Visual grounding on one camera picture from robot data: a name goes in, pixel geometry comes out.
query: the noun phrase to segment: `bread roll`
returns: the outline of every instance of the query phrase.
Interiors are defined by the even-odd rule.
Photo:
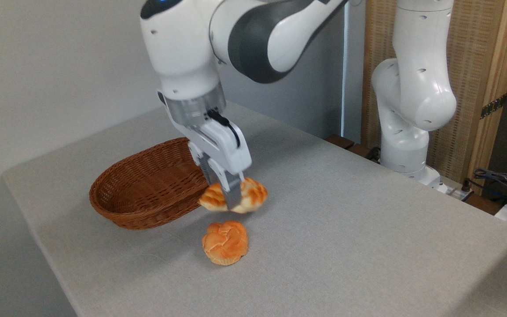
[[[240,189],[242,191],[242,201],[232,209],[236,213],[244,214],[258,210],[268,196],[267,189],[261,183],[249,177],[246,177],[240,184]],[[222,187],[219,183],[207,188],[201,199],[199,199],[199,204],[210,211],[228,211]]]
[[[203,237],[203,249],[211,261],[218,265],[236,263],[248,253],[246,228],[237,221],[211,223]]]

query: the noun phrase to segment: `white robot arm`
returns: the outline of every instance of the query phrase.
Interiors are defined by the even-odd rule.
[[[226,108],[217,62],[261,83],[294,67],[320,27],[347,0],[147,0],[140,24],[159,98],[189,140],[209,183],[218,179],[229,209],[241,200],[251,165],[241,130]]]
[[[398,0],[393,47],[396,59],[372,75],[378,102],[381,164],[445,192],[437,171],[425,165],[429,131],[446,125],[456,110],[445,45],[453,0]]]

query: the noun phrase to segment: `white wall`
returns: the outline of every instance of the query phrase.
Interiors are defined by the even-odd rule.
[[[356,143],[361,142],[365,4],[366,0],[350,0],[346,6],[344,137]]]
[[[0,2],[0,175],[157,107],[142,2]],[[336,133],[341,70],[331,56],[342,48],[341,33],[336,18],[298,70],[274,86],[222,70],[228,99],[319,136]],[[11,202],[0,184],[0,317],[72,316]]]

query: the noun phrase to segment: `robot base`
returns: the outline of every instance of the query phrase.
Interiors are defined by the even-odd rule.
[[[408,178],[412,178],[415,181],[418,181],[428,187],[436,189],[442,193],[447,193],[447,185],[443,184],[441,181],[441,176],[438,171],[434,170],[429,166],[425,166],[424,168],[414,171],[412,173],[400,173]]]

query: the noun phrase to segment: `brown wicker basket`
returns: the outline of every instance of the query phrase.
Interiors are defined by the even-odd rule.
[[[208,184],[195,165],[187,138],[153,146],[115,163],[93,183],[93,208],[119,227],[148,229],[199,207]]]

